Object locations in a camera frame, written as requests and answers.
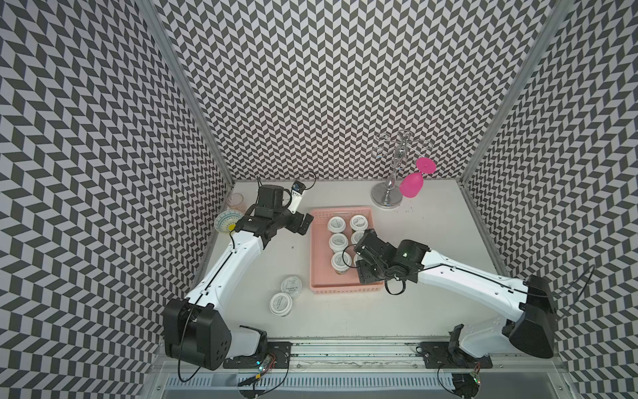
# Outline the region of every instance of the bowl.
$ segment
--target bowl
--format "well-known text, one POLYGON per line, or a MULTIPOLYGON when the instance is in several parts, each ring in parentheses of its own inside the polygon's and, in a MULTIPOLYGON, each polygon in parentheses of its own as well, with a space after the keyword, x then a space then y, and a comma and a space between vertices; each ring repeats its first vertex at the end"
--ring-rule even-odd
POLYGON ((223 211, 215 218, 215 230, 220 233, 230 233, 242 216, 244 216, 243 213, 234 209, 223 211))

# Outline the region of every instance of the white table surface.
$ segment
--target white table surface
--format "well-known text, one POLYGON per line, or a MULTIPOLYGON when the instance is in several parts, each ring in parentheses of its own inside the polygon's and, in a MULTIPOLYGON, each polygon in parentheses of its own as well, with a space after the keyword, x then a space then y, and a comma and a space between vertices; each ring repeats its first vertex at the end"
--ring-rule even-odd
MULTIPOLYGON (((412 239, 465 264, 496 272, 456 181, 427 180, 418 196, 404 198, 398 208, 391 210, 373 205, 370 189, 376 183, 317 182, 304 194, 298 211, 369 206, 380 239, 394 246, 403 239, 412 239)), ((273 184, 285 188, 291 185, 273 184)), ((237 183, 234 192, 243 194, 250 205, 256 199, 257 184, 237 183)), ((378 292, 315 294, 308 287, 310 234, 310 230, 305 236, 279 230, 226 306, 229 327, 244 324, 263 329, 272 338, 447 336, 457 324, 496 315, 488 307, 453 292, 412 282, 407 282, 405 292, 399 296, 389 295, 383 287, 378 292), (278 317, 270 312, 268 304, 288 275, 297 275, 303 290, 294 300, 290 314, 278 317)), ((229 242, 228 235, 218 235, 207 271, 229 242)), ((393 292, 401 289, 400 282, 389 285, 393 292)))

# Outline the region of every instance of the black mounting plate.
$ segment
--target black mounting plate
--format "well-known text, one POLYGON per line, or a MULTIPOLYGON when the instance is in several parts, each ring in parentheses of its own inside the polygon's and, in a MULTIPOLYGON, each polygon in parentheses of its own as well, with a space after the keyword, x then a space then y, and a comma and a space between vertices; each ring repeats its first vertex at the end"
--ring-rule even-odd
POLYGON ((379 277, 373 274, 374 266, 364 261, 363 259, 357 262, 357 273, 359 274, 359 282, 361 284, 372 284, 382 281, 379 277))
POLYGON ((474 359, 474 362, 459 366, 452 360, 447 347, 447 342, 421 342, 419 348, 426 368, 474 368, 477 363, 480 363, 481 369, 492 368, 492 359, 489 356, 483 356, 480 359, 474 359))
MULTIPOLYGON (((275 365, 273 368, 288 368, 290 362, 290 347, 292 344, 287 341, 270 342, 266 348, 266 354, 275 355, 275 365)), ((232 359, 224 360, 224 368, 252 368, 256 371, 259 365, 256 363, 256 356, 235 356, 232 359)))

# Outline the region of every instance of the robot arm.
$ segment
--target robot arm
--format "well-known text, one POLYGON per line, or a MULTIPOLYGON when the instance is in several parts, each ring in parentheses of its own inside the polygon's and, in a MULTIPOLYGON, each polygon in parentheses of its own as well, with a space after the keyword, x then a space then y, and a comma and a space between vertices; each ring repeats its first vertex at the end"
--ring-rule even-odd
POLYGON ((488 273, 411 240, 394 248, 372 229, 363 235, 355 252, 361 257, 357 261, 361 283, 397 279, 403 281, 403 290, 407 280, 436 285, 499 314, 454 328, 448 351, 457 366, 473 366, 490 353, 521 351, 538 358, 553 357, 556 305, 546 279, 531 276, 524 281, 488 273))
POLYGON ((226 325, 225 305, 250 265, 277 231, 286 228, 304 235, 313 220, 297 212, 306 187, 294 182, 291 190, 265 184, 259 187, 256 204, 237 222, 232 242, 212 269, 186 294, 172 299, 162 313, 166 354, 194 365, 217 369, 226 358, 265 357, 265 331, 226 325), (283 205, 283 192, 290 201, 283 205))

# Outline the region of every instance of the checkered wall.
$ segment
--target checkered wall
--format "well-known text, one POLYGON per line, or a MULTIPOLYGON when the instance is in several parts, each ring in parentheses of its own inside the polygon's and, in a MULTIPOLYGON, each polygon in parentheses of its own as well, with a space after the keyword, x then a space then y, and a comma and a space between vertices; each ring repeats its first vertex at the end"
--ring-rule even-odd
POLYGON ((638 398, 637 27, 634 1, 576 2, 471 181, 514 275, 597 265, 558 332, 586 398, 638 398))
POLYGON ((0 397, 135 394, 226 188, 131 0, 0 13, 0 397))
POLYGON ((553 2, 155 0, 237 179, 385 177, 400 129, 460 176, 553 2))

